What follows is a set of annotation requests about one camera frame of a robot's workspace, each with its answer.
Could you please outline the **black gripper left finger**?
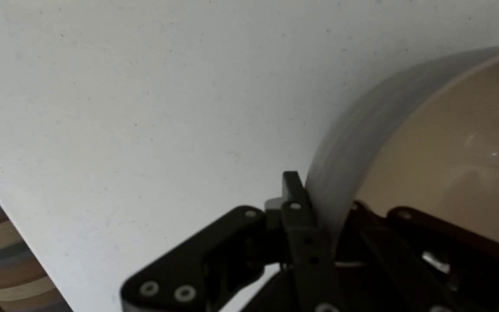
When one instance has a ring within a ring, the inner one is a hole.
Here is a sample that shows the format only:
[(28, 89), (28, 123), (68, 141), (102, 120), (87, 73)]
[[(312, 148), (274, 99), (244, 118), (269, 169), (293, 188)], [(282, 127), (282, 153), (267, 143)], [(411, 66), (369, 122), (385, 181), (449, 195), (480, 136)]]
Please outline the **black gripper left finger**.
[(345, 312), (334, 259), (294, 172), (265, 210), (236, 207), (130, 276), (123, 312), (218, 312), (269, 266), (279, 273), (243, 312)]

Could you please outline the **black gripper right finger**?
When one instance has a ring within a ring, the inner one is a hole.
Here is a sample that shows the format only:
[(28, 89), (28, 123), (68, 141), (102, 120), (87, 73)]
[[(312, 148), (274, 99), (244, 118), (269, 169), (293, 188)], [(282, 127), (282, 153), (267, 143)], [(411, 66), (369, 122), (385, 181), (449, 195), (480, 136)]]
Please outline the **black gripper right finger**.
[(341, 231), (350, 312), (499, 312), (499, 243), (411, 207), (357, 203)]

